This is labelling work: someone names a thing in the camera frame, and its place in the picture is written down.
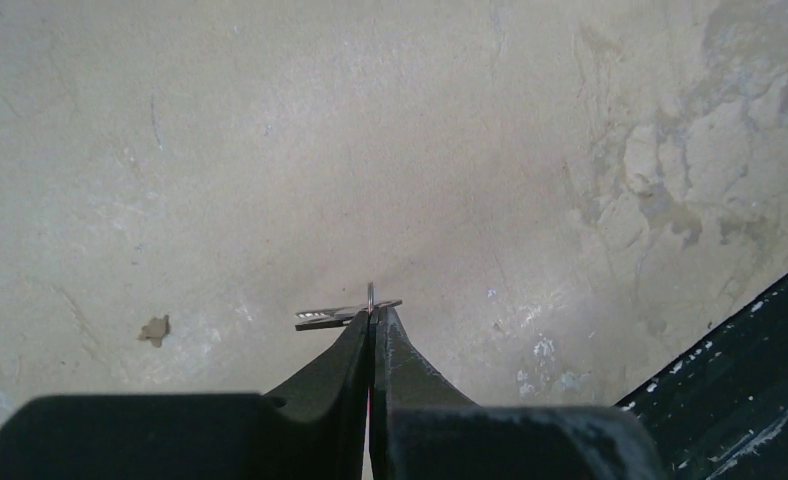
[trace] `gray concrete surface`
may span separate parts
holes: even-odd
[[[788,0],[0,0],[0,424],[267,390],[368,280],[476,401],[609,403],[787,271]]]

